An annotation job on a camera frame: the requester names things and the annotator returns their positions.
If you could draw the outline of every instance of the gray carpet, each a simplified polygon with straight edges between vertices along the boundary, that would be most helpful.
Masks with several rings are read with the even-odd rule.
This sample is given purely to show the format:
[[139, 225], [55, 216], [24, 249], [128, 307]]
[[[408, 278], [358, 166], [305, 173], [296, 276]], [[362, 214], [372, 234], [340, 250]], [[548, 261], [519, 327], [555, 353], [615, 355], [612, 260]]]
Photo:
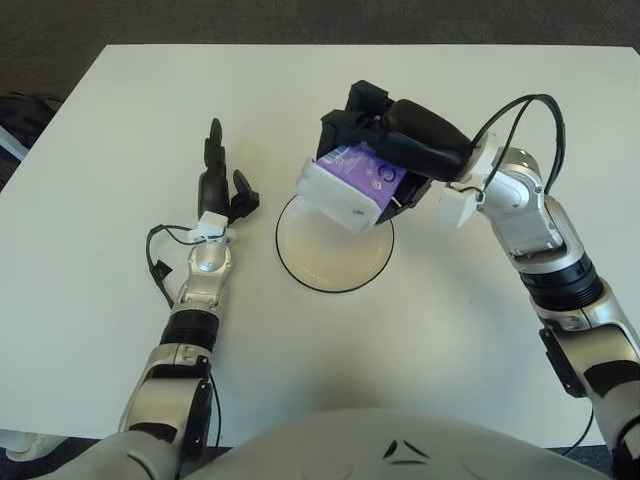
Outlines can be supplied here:
[[[640, 51], [640, 1], [2, 0], [0, 91], [66, 96], [109, 43], [536, 43]], [[27, 465], [0, 450], [0, 479], [43, 474], [91, 443], [69, 440]], [[604, 447], [572, 456], [609, 469]]]

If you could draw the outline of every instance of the white plate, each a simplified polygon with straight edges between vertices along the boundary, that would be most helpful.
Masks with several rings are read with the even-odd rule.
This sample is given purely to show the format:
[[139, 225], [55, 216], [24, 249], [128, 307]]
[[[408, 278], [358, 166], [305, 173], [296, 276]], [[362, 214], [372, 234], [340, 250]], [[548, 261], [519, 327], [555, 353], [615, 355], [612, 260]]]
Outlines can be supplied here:
[[385, 222], [353, 234], [296, 196], [276, 227], [276, 246], [287, 271], [303, 285], [348, 292], [373, 280], [393, 251], [393, 225]]

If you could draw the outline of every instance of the table surface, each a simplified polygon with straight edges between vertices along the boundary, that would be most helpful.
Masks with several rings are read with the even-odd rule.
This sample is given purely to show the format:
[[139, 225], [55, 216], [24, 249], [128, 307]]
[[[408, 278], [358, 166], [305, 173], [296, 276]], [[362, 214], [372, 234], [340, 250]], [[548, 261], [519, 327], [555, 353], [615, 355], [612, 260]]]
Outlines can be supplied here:
[[[285, 273], [275, 226], [320, 117], [359, 79], [469, 136], [507, 101], [547, 92], [568, 139], [554, 195], [638, 329], [639, 58], [599, 47], [107, 47], [0, 195], [0, 428], [117, 429], [168, 317], [145, 236], [158, 223], [195, 223], [203, 139], [217, 116], [229, 170], [262, 199], [237, 224], [214, 351], [224, 445], [307, 412], [372, 406], [573, 443], [590, 406], [564, 393], [527, 292], [480, 215], [445, 225], [432, 188], [395, 221], [384, 272], [341, 295]], [[496, 127], [503, 140], [509, 125]], [[548, 172], [553, 135], [548, 112], [532, 106], [514, 145]], [[174, 292], [187, 253], [167, 238], [154, 244], [175, 269]], [[598, 442], [594, 428], [586, 443]]]

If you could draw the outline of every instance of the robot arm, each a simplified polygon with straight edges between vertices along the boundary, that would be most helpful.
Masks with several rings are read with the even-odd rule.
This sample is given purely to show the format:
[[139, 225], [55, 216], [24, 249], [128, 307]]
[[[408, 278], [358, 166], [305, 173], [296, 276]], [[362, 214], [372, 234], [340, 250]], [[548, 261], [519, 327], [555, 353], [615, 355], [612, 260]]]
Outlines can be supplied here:
[[[235, 235], [228, 224], [260, 203], [258, 193], [237, 170], [233, 179], [238, 193], [229, 200], [221, 139], [222, 127], [214, 119], [205, 141], [207, 170], [199, 183], [200, 221], [188, 235], [196, 244], [189, 255], [189, 278], [131, 394], [120, 433], [43, 478], [173, 480], [185, 461], [200, 456], [211, 418], [212, 351], [231, 273], [228, 244]], [[159, 271], [152, 269], [151, 274], [161, 286]]]
[[542, 187], [533, 158], [510, 149], [478, 210], [531, 295], [561, 383], [591, 400], [625, 478], [640, 461], [640, 342], [566, 212]]
[[[516, 125], [533, 100], [550, 108], [558, 145], [564, 145], [559, 107], [547, 95], [512, 102], [526, 102]], [[322, 119], [318, 158], [338, 146], [365, 142], [382, 160], [406, 169], [378, 223], [415, 206], [433, 180], [446, 182], [439, 204], [443, 219], [460, 226], [476, 211], [487, 217], [531, 295], [547, 356], [565, 390], [589, 397], [617, 476], [635, 478], [640, 464], [640, 341], [611, 288], [597, 275], [566, 212], [546, 194], [557, 176], [556, 164], [562, 163], [561, 148], [545, 188], [530, 155], [508, 147], [502, 154], [488, 132], [506, 110], [488, 122], [478, 141], [469, 141], [424, 107], [394, 102], [384, 90], [361, 81], [352, 86], [345, 111], [334, 110]], [[462, 187], [454, 188], [453, 182]]]

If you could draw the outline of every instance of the black wire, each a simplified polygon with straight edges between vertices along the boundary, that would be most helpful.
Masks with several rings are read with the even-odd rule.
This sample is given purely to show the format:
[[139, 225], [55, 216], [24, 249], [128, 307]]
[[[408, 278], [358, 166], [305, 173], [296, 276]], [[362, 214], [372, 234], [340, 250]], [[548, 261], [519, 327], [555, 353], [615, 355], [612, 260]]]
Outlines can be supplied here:
[[553, 115], [556, 123], [556, 153], [553, 159], [553, 167], [551, 168], [551, 172], [549, 173], [547, 184], [544, 189], [544, 193], [548, 195], [551, 191], [551, 187], [560, 175], [560, 171], [562, 170], [562, 166], [564, 165], [564, 155], [566, 150], [565, 128], [562, 111], [560, 110], [558, 102], [556, 102], [556, 100], [551, 95], [547, 95], [544, 93], [525, 95], [523, 97], [516, 98], [512, 102], [506, 104], [504, 107], [498, 110], [478, 131], [476, 136], [471, 141], [471, 149], [473, 150], [478, 146], [478, 143], [480, 142], [480, 139], [484, 136], [484, 134], [487, 133], [489, 128], [491, 128], [491, 126], [496, 123], [496, 121], [498, 121], [498, 119], [505, 113], [522, 103], [533, 100], [544, 103], [551, 111], [551, 114]]
[[197, 242], [184, 242], [180, 240], [178, 237], [176, 237], [173, 234], [171, 230], [182, 230], [185, 232], [188, 232], [189, 230], [191, 230], [190, 228], [183, 227], [181, 225], [162, 225], [162, 224], [156, 225], [151, 230], [149, 230], [149, 233], [147, 234], [145, 254], [147, 258], [147, 266], [149, 267], [149, 273], [151, 273], [151, 277], [153, 278], [153, 281], [155, 282], [156, 286], [158, 287], [158, 289], [164, 296], [165, 300], [167, 301], [169, 308], [173, 308], [173, 299], [169, 295], [169, 292], [167, 292], [167, 289], [165, 288], [164, 283], [162, 282], [162, 278], [160, 278], [157, 272], [155, 271], [156, 265], [153, 263], [153, 260], [151, 259], [151, 240], [153, 239], [153, 237], [155, 237], [158, 233], [162, 232], [163, 230], [166, 231], [169, 235], [171, 235], [171, 238], [173, 238], [176, 242], [178, 242], [181, 245], [198, 245], [200, 243], [203, 243], [204, 240], [199, 240]]
[[582, 432], [582, 435], [580, 435], [580, 438], [576, 441], [576, 443], [571, 445], [569, 448], [567, 448], [560, 455], [562, 455], [563, 457], [566, 457], [571, 452], [573, 452], [576, 448], [578, 448], [578, 446], [582, 443], [582, 441], [585, 439], [585, 437], [589, 433], [589, 430], [591, 430], [591, 425], [593, 425], [593, 417], [594, 417], [594, 413], [593, 413], [593, 408], [592, 408], [591, 409], [591, 416], [589, 417], [589, 422], [587, 422], [587, 427], [584, 429], [584, 432]]
[[216, 409], [218, 410], [218, 428], [216, 431], [216, 443], [215, 447], [220, 446], [220, 434], [222, 433], [222, 409], [220, 408], [220, 396], [218, 395], [218, 387], [216, 386], [215, 380], [213, 380], [213, 375], [209, 373], [209, 378], [211, 379], [211, 385], [213, 385], [213, 395], [216, 398]]
[[498, 158], [498, 161], [493, 166], [491, 173], [489, 173], [489, 175], [487, 176], [487, 180], [484, 182], [484, 192], [487, 191], [487, 188], [489, 188], [489, 184], [493, 180], [493, 177], [495, 177], [496, 174], [498, 173], [498, 169], [500, 168], [500, 165], [502, 165], [502, 161], [504, 160], [504, 157], [507, 155], [507, 151], [509, 150], [509, 146], [511, 145], [511, 140], [513, 140], [513, 136], [515, 135], [516, 129], [518, 128], [518, 123], [520, 123], [520, 119], [522, 118], [524, 111], [527, 109], [529, 105], [531, 105], [531, 102], [533, 102], [533, 99], [527, 100], [526, 103], [522, 106], [522, 108], [518, 112], [518, 115], [516, 115], [516, 118], [513, 121], [513, 125], [511, 125], [511, 131], [509, 132], [507, 143], [504, 144], [504, 147], [502, 148], [502, 152], [500, 153], [500, 158]]

